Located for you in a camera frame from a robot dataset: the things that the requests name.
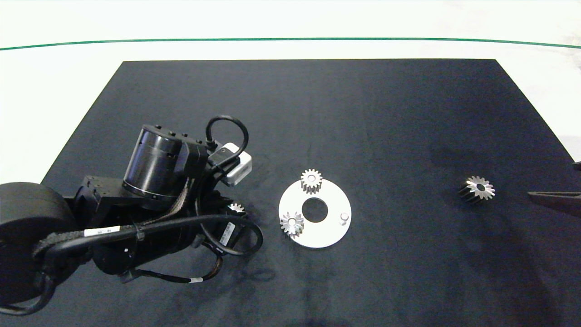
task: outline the silver gear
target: silver gear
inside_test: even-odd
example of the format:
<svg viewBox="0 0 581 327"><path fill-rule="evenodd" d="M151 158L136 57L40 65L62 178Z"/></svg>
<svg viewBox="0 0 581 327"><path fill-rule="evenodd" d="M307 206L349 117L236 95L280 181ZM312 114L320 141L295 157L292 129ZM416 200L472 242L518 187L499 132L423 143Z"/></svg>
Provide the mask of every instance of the silver gear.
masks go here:
<svg viewBox="0 0 581 327"><path fill-rule="evenodd" d="M230 210L234 210L236 212L244 212L244 208L239 205L238 203L232 203L231 205L228 206L228 208L230 208Z"/></svg>
<svg viewBox="0 0 581 327"><path fill-rule="evenodd" d="M281 229L288 236L295 238L303 232L304 220L301 214L295 212L294 215L289 214L283 215L280 219Z"/></svg>
<svg viewBox="0 0 581 327"><path fill-rule="evenodd" d="M307 194L315 194L321 189L323 178L318 170L308 169L300 176L300 186Z"/></svg>
<svg viewBox="0 0 581 327"><path fill-rule="evenodd" d="M472 176L466 180L458 193L466 202L476 203L492 199L495 196L494 192L494 186L489 181L480 176Z"/></svg>

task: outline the black table mat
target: black table mat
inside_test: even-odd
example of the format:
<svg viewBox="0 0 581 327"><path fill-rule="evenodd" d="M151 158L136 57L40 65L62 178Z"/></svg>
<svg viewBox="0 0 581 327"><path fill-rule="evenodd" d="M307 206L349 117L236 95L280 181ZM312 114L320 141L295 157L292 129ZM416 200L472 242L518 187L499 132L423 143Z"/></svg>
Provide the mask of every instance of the black table mat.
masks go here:
<svg viewBox="0 0 581 327"><path fill-rule="evenodd" d="M264 246L199 285L120 284L93 263L49 305L2 326L575 326L581 222L527 191L577 191L571 157L494 60L124 62L43 184L123 177L141 124L203 138L225 113L250 131L252 173L220 187L260 224ZM240 143L227 123L216 138ZM283 235L278 201L308 168L347 194L353 221L312 250ZM471 207L462 179L497 196ZM198 276L202 249L145 265Z"/></svg>

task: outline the spur gear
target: spur gear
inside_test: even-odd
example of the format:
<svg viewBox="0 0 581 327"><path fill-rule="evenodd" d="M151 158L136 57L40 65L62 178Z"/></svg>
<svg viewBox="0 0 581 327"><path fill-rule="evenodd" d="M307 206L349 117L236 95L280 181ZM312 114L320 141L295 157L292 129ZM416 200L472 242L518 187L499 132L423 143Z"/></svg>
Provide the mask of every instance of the spur gear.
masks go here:
<svg viewBox="0 0 581 327"><path fill-rule="evenodd" d="M307 194L315 194L321 189L323 178L318 170L308 169L300 176L300 186Z"/></svg>
<svg viewBox="0 0 581 327"><path fill-rule="evenodd" d="M228 208L230 208L230 210L234 210L238 213L244 212L244 208L241 205L239 205L238 203L232 203L231 205L228 206Z"/></svg>
<svg viewBox="0 0 581 327"><path fill-rule="evenodd" d="M477 203L492 199L495 195L494 192L494 186L489 181L480 176L472 176L466 179L458 194L466 202Z"/></svg>
<svg viewBox="0 0 581 327"><path fill-rule="evenodd" d="M287 212L280 221L281 229L292 238L299 236L303 232L304 220L302 215L297 212L294 215Z"/></svg>

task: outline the barcode sticker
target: barcode sticker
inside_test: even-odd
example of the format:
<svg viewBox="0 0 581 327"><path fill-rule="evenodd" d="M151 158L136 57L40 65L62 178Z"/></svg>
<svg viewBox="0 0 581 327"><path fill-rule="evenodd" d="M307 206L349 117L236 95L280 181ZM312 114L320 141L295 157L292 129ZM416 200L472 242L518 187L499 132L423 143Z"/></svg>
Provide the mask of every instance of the barcode sticker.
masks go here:
<svg viewBox="0 0 581 327"><path fill-rule="evenodd" d="M226 244L228 244L228 241L230 241L230 236L232 236L232 232L234 231L235 227L236 225L234 225L231 222L229 222L226 225L226 229L224 229L224 234L222 234L222 237L220 238L220 243L223 246L226 246Z"/></svg>
<svg viewBox="0 0 581 327"><path fill-rule="evenodd" d="M84 236L87 237L87 236L93 236L93 235L114 233L114 232L118 232L120 229L121 229L121 226L85 229Z"/></svg>

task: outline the cable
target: cable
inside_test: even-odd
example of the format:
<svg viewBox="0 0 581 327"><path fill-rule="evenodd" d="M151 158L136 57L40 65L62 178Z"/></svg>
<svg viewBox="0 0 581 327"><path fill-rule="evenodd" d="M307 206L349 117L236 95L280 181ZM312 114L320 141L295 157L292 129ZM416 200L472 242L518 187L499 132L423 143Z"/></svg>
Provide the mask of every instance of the cable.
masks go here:
<svg viewBox="0 0 581 327"><path fill-rule="evenodd" d="M56 283L55 281L47 274L43 273L43 283L42 283L42 293L38 300L26 307L17 307L15 305L3 305L0 306L0 313L7 314L7 315L17 315L17 316L24 316L30 315L38 310L44 308L48 302L51 300L53 294L55 294Z"/></svg>
<svg viewBox="0 0 581 327"><path fill-rule="evenodd" d="M211 279L214 276L218 275L220 269L222 268L222 263L224 260L222 259L222 256L220 255L220 253L218 251L216 251L213 247L211 247L211 245L209 243L204 242L202 244L204 246L206 246L207 248L209 248L216 255L216 262L214 263L214 268L209 273L205 274L202 277L196 277L196 278L177 277L177 276L165 275L162 273L153 272L153 271L149 271L149 270L142 270L142 269L137 269L135 272L140 276L159 278L159 279L163 279L163 280L166 280L168 282L173 282L173 283L191 284L191 283L205 282L206 280Z"/></svg>
<svg viewBox="0 0 581 327"><path fill-rule="evenodd" d="M214 141L214 139L212 138L212 125L214 125L214 123L217 122L218 120L227 120L229 122L235 123L242 131L242 135L244 137L242 145L238 148L238 150L234 154L222 160L222 162L216 164L216 166L223 168L225 165L228 165L230 162L232 162L234 159L240 156L240 154L244 152L244 150L246 149L246 146L248 145L248 129L246 129L246 126L238 118L234 118L232 116L227 115L218 115L213 117L212 119L210 119L210 121L208 121L208 124L206 125L206 144L208 145L210 150L214 150L217 147L216 141Z"/></svg>
<svg viewBox="0 0 581 327"><path fill-rule="evenodd" d="M170 221L162 221L158 223L153 223L150 225L141 226L140 230L142 233L153 233L159 232L166 229L178 228L183 226L188 226L192 224L202 224L209 222L231 222L234 224L239 224L246 226L252 230L257 236L256 243L251 247L245 254L253 254L263 243L263 235L260 227L248 219L244 219L239 216L233 215L203 215L203 216L193 216L186 218L177 218ZM137 235L137 229L135 226L121 226L119 232L93 235L87 237L80 237L74 240L64 241L62 243L56 244L46 251L45 259L54 260L61 255L65 255L71 251L87 248L96 244L109 243L113 241L125 240L133 238Z"/></svg>
<svg viewBox="0 0 581 327"><path fill-rule="evenodd" d="M200 179L200 183L198 185L198 187L196 188L196 196L195 196L195 200L194 200L194 208L195 208L195 214L199 215L201 214L201 200L202 200L202 190L204 190L204 185L207 182L208 178L210 176L213 176L215 173L220 172L220 170L222 170L220 173L221 175L218 178L215 178L214 184L211 186L211 190L215 188L217 182L225 175L225 172L223 170L223 167L225 165L230 164L232 161L236 160L237 157L240 156L240 154L242 152L244 152L244 150L246 149L246 146L248 145L248 129L246 128L246 126L237 118L234 118L232 116L227 116L227 115L218 115L213 117L212 119L210 119L208 121L208 124L206 125L206 144L207 146L211 149L211 150L215 150L217 147L216 142L214 141L214 138L212 137L212 125L214 125L215 122L219 121L219 120L227 120L229 122L232 122L234 124L236 124L240 130L242 131L242 135L243 135L243 141L242 141L242 145L238 148L238 150L233 153L230 157L222 160L220 163L215 164L206 174L204 174L204 176L202 176L202 178ZM218 239L216 239L208 230L208 228L202 223L200 224L200 227L202 228L202 232L204 233L204 235L206 236L207 240L214 245L215 247L217 247L218 249L220 249L221 251L228 253L228 254L232 254L232 255L249 255L252 254L253 252L251 251L238 251L238 250L234 250L231 247L227 247L225 245L222 245L220 243L220 241Z"/></svg>

